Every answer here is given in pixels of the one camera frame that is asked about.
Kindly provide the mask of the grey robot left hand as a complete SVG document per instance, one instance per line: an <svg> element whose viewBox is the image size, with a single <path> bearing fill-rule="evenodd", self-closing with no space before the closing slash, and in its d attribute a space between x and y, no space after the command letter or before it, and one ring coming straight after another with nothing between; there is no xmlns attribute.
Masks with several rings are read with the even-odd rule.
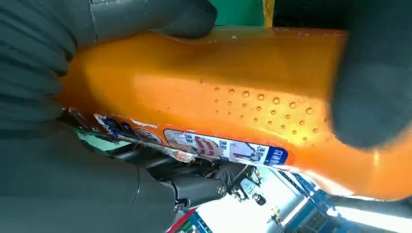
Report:
<svg viewBox="0 0 412 233"><path fill-rule="evenodd" d="M396 140L412 119L412 35L351 31L331 103L332 127L346 145L371 149Z"/></svg>

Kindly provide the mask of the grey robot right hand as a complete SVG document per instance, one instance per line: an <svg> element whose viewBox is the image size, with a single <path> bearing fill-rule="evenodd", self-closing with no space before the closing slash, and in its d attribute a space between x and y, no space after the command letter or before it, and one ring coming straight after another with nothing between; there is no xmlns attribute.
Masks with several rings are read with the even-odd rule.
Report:
<svg viewBox="0 0 412 233"><path fill-rule="evenodd" d="M145 30L198 38L216 17L207 0L1 1L1 232L165 233L175 181L91 149L54 96L81 48Z"/></svg>

